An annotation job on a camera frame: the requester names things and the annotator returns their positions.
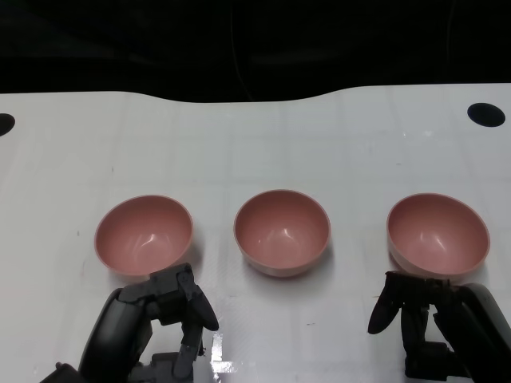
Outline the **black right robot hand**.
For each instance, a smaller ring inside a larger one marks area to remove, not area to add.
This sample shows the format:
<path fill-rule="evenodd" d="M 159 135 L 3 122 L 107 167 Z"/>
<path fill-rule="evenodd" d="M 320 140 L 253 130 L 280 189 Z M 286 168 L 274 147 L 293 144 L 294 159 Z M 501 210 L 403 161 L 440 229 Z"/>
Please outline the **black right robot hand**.
<path fill-rule="evenodd" d="M 482 284 L 454 285 L 448 279 L 388 271 L 369 334 L 381 333 L 396 316 L 401 318 L 407 377 L 510 380 L 510 326 Z"/>

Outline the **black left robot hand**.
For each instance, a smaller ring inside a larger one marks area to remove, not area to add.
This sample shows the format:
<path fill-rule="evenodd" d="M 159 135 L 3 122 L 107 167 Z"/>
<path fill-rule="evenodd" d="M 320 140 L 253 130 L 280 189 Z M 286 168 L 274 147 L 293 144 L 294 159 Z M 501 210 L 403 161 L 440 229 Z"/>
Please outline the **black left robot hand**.
<path fill-rule="evenodd" d="M 153 335 L 152 323 L 180 324 L 180 348 L 140 362 Z M 203 331 L 219 323 L 192 267 L 183 263 L 149 279 L 116 289 L 105 302 L 85 346 L 78 372 L 87 382 L 191 382 L 203 354 Z"/>

